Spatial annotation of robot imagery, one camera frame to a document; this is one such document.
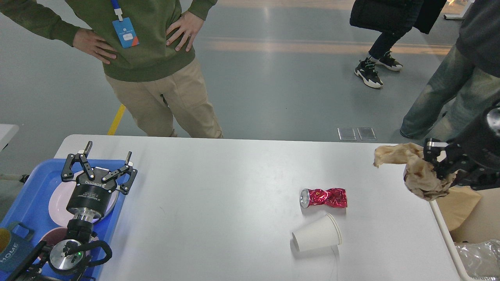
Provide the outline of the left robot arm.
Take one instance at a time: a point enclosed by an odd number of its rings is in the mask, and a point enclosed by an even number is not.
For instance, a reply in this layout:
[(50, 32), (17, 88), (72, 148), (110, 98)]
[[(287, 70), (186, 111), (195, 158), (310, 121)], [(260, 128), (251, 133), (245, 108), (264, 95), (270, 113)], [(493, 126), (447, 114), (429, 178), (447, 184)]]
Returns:
[(92, 145), (88, 142), (80, 153), (69, 154), (61, 170), (62, 182), (75, 183), (66, 205), (73, 217), (68, 221), (64, 238), (53, 246), (40, 241), (9, 274), (8, 281), (52, 281), (53, 277), (41, 273), (46, 263), (56, 274), (70, 276), (72, 281), (93, 280), (85, 275), (86, 271), (111, 259), (109, 244), (102, 238), (95, 240), (94, 222), (105, 216), (114, 194), (130, 192), (137, 170), (130, 161), (132, 152), (113, 171), (92, 167), (87, 159)]

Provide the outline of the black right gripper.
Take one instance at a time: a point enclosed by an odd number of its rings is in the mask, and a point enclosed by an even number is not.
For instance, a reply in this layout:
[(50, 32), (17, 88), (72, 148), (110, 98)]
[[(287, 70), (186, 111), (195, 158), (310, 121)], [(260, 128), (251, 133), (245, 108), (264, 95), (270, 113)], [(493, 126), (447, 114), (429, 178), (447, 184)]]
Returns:
[[(448, 148), (448, 155), (439, 160)], [(473, 190), (499, 187), (499, 106), (488, 107), (448, 144), (435, 138), (424, 141), (424, 160), (436, 172), (449, 172), (440, 179), (445, 187), (470, 186)]]

